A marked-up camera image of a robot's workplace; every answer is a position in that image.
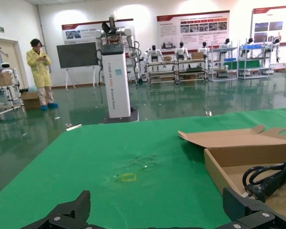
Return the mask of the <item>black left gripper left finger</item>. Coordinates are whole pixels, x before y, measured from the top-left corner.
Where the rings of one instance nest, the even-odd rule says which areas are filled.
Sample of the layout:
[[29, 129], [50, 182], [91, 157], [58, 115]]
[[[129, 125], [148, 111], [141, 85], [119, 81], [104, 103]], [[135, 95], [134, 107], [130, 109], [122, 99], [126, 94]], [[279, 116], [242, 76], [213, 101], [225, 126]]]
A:
[[91, 210], [91, 193], [84, 190], [74, 201], [58, 204], [47, 216], [25, 229], [85, 229]]

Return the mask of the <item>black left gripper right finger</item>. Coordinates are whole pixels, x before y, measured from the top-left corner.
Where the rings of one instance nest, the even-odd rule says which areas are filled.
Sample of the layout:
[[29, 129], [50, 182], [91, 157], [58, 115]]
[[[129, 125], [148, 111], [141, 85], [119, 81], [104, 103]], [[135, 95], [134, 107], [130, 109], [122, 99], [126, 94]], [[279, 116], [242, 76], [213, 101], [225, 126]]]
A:
[[280, 215], [257, 199], [245, 198], [232, 188], [222, 193], [223, 209], [231, 222], [220, 229], [286, 229], [286, 216]]

